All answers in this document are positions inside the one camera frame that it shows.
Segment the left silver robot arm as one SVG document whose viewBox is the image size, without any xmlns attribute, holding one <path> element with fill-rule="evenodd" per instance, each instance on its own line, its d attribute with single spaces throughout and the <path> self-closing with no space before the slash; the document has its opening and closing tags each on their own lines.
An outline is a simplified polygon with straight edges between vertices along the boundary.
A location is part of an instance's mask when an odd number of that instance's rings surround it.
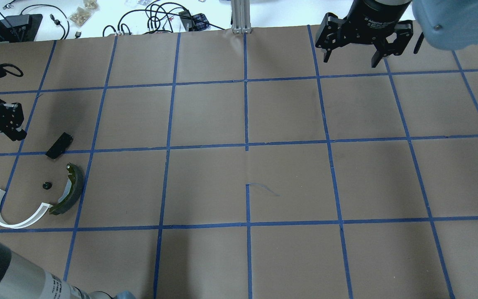
<svg viewBox="0 0 478 299">
<path fill-rule="evenodd" d="M 23 140 L 23 110 L 19 103 L 0 100 L 0 132 L 13 141 Z M 68 182 L 58 203 L 52 206 L 41 203 L 36 212 L 21 223 L 10 225 L 0 213 L 0 226 L 25 228 L 37 222 L 46 212 L 58 215 L 67 211 L 80 197 L 84 176 L 81 169 L 72 163 L 66 166 Z M 0 189 L 0 203 L 5 191 Z M 51 274 L 49 271 L 25 259 L 0 242 L 0 299 L 109 299 L 102 291 L 87 293 L 80 288 Z"/>
</svg>

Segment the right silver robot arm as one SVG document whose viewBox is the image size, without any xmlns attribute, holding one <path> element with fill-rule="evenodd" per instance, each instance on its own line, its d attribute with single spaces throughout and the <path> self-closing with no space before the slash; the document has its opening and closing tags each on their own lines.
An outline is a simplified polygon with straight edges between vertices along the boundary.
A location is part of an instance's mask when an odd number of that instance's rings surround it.
<svg viewBox="0 0 478 299">
<path fill-rule="evenodd" d="M 422 30 L 414 54 L 424 40 L 440 50 L 478 45 L 478 0 L 355 0 L 343 19 L 331 12 L 325 14 L 315 47 L 328 62 L 334 49 L 373 45 L 376 52 L 371 67 L 375 68 L 385 57 L 402 55 L 412 39 L 413 21 L 401 20 L 409 7 Z"/>
</svg>

